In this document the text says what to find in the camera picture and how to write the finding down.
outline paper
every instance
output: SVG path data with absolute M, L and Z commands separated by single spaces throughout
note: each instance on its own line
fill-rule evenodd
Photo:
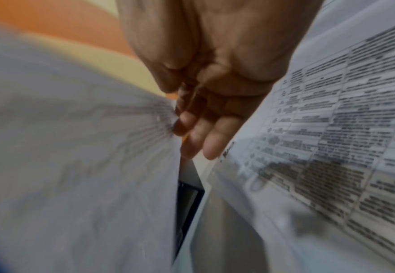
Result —
M 0 33 L 0 267 L 169 272 L 179 147 L 168 99 Z
M 395 272 L 395 1 L 369 2 L 304 40 L 209 177 L 303 272 Z

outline human hand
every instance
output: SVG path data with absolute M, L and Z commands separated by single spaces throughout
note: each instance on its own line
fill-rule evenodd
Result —
M 178 91 L 182 157 L 218 157 L 287 72 L 323 0 L 117 0 L 136 55 Z

